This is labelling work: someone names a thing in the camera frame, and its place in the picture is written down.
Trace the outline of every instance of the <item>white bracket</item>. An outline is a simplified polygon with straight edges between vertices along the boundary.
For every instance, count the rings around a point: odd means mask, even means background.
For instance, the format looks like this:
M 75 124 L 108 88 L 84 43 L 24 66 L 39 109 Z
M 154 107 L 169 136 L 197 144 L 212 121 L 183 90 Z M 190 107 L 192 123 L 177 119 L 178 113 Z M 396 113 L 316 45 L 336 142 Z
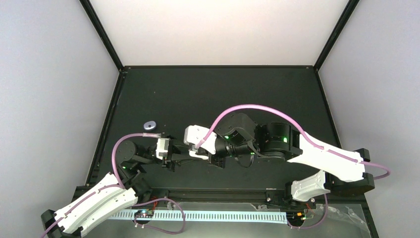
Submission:
M 309 165 L 311 167 L 326 171 L 345 182 L 354 182 L 363 179 L 363 173 L 365 172 L 365 166 L 363 164 L 346 160 L 342 157 L 329 153 L 328 150 L 338 152 L 352 159 L 355 159 L 358 162 L 361 162 L 363 161 L 363 158 L 358 152 L 343 150 L 317 140 L 307 133 L 306 135 L 314 143 L 323 146 L 324 149 L 321 150 L 314 147 L 313 145 L 309 144 L 309 142 L 307 142 L 302 135 L 300 135 L 299 147 L 302 149 L 303 153 L 302 155 L 290 159 L 287 162 Z
M 325 172 L 322 170 L 306 179 L 293 181 L 292 197 L 296 201 L 306 202 L 312 197 L 329 193 L 330 190 L 324 188 L 324 183 Z
M 130 188 L 102 205 L 81 224 L 83 227 L 81 236 L 84 237 L 93 228 L 120 210 L 136 204 L 138 197 L 135 194 L 136 192 Z
M 201 139 L 204 138 L 204 136 L 207 134 L 208 131 L 209 131 L 208 128 L 205 128 L 199 125 L 190 125 L 185 129 L 184 143 L 186 145 L 189 145 L 189 144 L 196 145 L 201 141 Z M 215 147 L 216 138 L 217 138 L 217 134 L 212 132 L 210 137 L 201 145 L 201 148 L 207 150 L 210 154 L 214 155 L 216 153 L 216 147 Z M 191 157 L 197 157 L 203 160 L 209 159 L 208 156 L 197 155 L 196 151 L 193 151 L 193 150 L 190 150 L 189 154 Z
M 79 206 L 77 206 L 71 213 L 69 213 L 67 217 L 65 216 L 65 213 L 68 210 L 70 210 L 72 207 L 74 207 L 74 205 L 76 205 L 80 200 L 82 200 L 83 198 L 91 194 L 92 192 L 98 192 L 100 188 L 107 185 L 113 185 L 113 184 L 118 184 L 116 177 L 112 174 L 107 174 L 98 184 L 96 184 L 93 188 L 91 188 L 85 194 L 80 196 L 74 202 L 57 210 L 55 212 L 57 214 L 54 217 L 55 220 L 58 220 L 61 217 L 65 217 L 58 223 L 58 226 L 64 227 L 65 233 L 71 234 L 75 232 L 80 227 L 80 224 L 88 216 L 90 216 L 93 212 L 95 212 L 105 202 L 109 201 L 113 197 L 118 196 L 119 194 L 124 192 L 125 189 L 122 189 L 120 187 L 109 187 L 107 189 L 102 190 L 99 193 L 96 193 L 95 195 L 89 197 L 88 199 L 86 199 Z
M 168 156 L 169 138 L 159 138 L 156 144 L 156 157 L 163 160 Z

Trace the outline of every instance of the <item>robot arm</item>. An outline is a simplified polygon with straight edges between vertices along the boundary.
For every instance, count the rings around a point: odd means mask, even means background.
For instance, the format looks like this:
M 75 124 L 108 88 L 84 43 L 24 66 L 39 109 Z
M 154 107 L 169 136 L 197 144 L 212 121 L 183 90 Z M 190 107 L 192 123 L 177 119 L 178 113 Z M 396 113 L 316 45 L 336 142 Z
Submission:
M 292 200 L 306 202 L 330 192 L 354 196 L 374 189 L 373 176 L 365 173 L 365 166 L 361 163 L 369 161 L 366 149 L 345 151 L 305 132 L 305 136 L 320 145 L 320 149 L 308 143 L 289 124 L 273 122 L 259 125 L 245 114 L 227 116 L 196 148 L 208 132 L 208 128 L 191 125 L 185 129 L 183 141 L 172 137 L 159 138 L 156 146 L 148 149 L 124 141 L 116 153 L 118 160 L 123 161 L 118 165 L 118 173 L 124 187 L 118 185 L 115 175 L 107 174 L 71 204 L 55 212 L 46 211 L 41 217 L 45 228 L 50 230 L 47 229 L 45 234 L 51 238 L 83 237 L 114 213 L 138 202 L 148 201 L 152 189 L 142 179 L 142 173 L 145 173 L 143 165 L 153 163 L 160 163 L 172 171 L 182 160 L 199 160 L 224 168 L 227 158 L 237 160 L 239 156 L 246 155 L 251 157 L 249 166 L 258 158 L 269 157 L 320 169 L 308 178 L 286 184 L 282 198 L 285 207 L 291 206 Z M 352 161 L 337 154 L 345 155 Z
M 320 169 L 315 175 L 286 185 L 287 196 L 293 200 L 306 202 L 314 196 L 330 192 L 355 196 L 374 189 L 373 176 L 365 173 L 365 166 L 361 164 L 362 161 L 370 161 L 366 149 L 346 151 L 305 132 L 309 139 L 323 148 L 319 149 L 286 123 L 258 125 L 245 114 L 232 114 L 218 124 L 215 132 L 197 150 L 194 145 L 208 131 L 205 127 L 189 126 L 185 129 L 184 143 L 190 145 L 190 156 L 209 160 L 210 164 L 218 167 L 224 167 L 225 157 L 250 155 L 251 161 L 258 157 L 270 157 Z

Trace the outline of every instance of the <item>black frame edge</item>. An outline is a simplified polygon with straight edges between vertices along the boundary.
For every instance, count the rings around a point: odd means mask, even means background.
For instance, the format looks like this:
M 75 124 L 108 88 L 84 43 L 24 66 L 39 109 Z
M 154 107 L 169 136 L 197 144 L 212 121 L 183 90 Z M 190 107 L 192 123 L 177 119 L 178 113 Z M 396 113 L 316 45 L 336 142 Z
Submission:
M 98 15 L 96 15 L 95 10 L 93 9 L 93 6 L 89 0 L 80 0 L 80 3 L 82 4 L 83 8 L 86 11 L 86 14 L 88 15 L 89 19 L 91 20 L 93 26 L 95 27 L 99 37 L 101 38 L 106 50 L 108 51 L 109 55 L 112 58 L 112 61 L 114 61 L 115 66 L 117 67 L 118 71 L 121 71 L 123 69 L 123 65 L 121 60 L 119 59 L 117 52 L 114 49 L 114 46 L 112 46 L 111 40 L 109 39 L 108 35 L 105 32 L 104 27 L 101 24 L 101 21 L 99 21 Z
M 378 230 L 376 229 L 375 222 L 373 222 L 372 213 L 370 212 L 370 209 L 367 203 L 366 203 L 366 208 L 363 208 L 363 214 L 365 216 L 367 227 L 369 228 L 369 231 L 370 231 L 370 236 L 372 238 L 379 238 Z
M 130 68 L 310 68 L 312 65 L 126 65 Z
M 114 92 L 112 93 L 111 102 L 108 107 L 108 112 L 106 113 L 104 125 L 102 126 L 102 131 L 99 136 L 98 145 L 96 146 L 95 153 L 93 155 L 92 163 L 89 168 L 88 177 L 86 179 L 86 185 L 96 183 L 96 178 L 98 177 L 97 173 L 99 172 L 99 163 L 104 152 L 106 139 L 108 138 L 109 126 L 111 125 L 112 118 L 115 113 L 115 108 L 121 94 L 122 85 L 125 81 L 126 71 L 120 71 L 117 82 L 115 84 Z
M 322 100 L 324 101 L 325 109 L 327 110 L 328 119 L 330 121 L 332 132 L 334 133 L 335 142 L 337 143 L 337 146 L 341 148 L 341 142 L 340 138 L 338 137 L 337 128 L 335 127 L 334 120 L 332 118 L 331 110 L 328 105 L 327 97 L 325 95 L 324 87 L 322 86 L 321 78 L 319 77 L 318 70 L 314 68 L 314 73 L 316 77 L 316 81 L 318 82 L 319 90 L 321 91 Z
M 315 70 L 319 70 L 321 68 L 329 52 L 334 46 L 334 43 L 337 41 L 338 36 L 340 35 L 341 31 L 344 29 L 344 26 L 346 25 L 354 9 L 356 8 L 357 3 L 359 3 L 359 0 L 349 0 L 349 2 L 347 3 L 346 7 L 343 10 L 343 13 L 341 14 L 340 18 L 337 21 L 337 24 L 334 26 L 334 29 L 332 30 L 331 35 L 329 36 L 327 42 L 325 43 L 325 46 L 322 49 L 321 54 L 319 54 L 319 57 L 314 64 Z

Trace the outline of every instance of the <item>black tabletop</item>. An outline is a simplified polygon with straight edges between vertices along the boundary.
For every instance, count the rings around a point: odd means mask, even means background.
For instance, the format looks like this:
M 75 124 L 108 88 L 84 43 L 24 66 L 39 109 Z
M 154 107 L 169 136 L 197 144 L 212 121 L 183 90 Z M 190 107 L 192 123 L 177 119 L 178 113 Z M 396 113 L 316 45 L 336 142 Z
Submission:
M 154 120 L 155 133 L 182 139 L 189 125 L 209 127 L 225 109 L 238 104 L 260 104 L 294 118 L 312 136 L 337 145 L 333 127 L 312 67 L 132 67 L 121 87 L 100 161 L 98 179 L 112 170 L 110 158 L 122 136 L 144 132 Z M 244 110 L 257 123 L 283 121 L 267 112 Z M 151 138 L 133 138 L 149 146 Z M 283 188 L 317 169 L 274 160 L 256 161 L 250 168 L 231 159 L 226 168 L 192 162 L 170 172 L 160 165 L 144 166 L 153 188 L 266 189 Z

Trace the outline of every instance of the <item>gray wall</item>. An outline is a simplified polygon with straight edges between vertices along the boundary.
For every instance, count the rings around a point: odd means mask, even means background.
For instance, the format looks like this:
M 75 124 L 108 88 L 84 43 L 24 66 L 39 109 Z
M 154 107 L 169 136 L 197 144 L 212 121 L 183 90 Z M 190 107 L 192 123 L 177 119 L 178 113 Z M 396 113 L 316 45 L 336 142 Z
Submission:
M 77 0 L 1 1 L 0 32 L 0 237 L 39 237 L 86 179 L 117 70 Z
M 343 147 L 365 147 L 392 170 L 367 193 L 380 237 L 420 232 L 419 9 L 418 0 L 360 1 L 320 71 Z

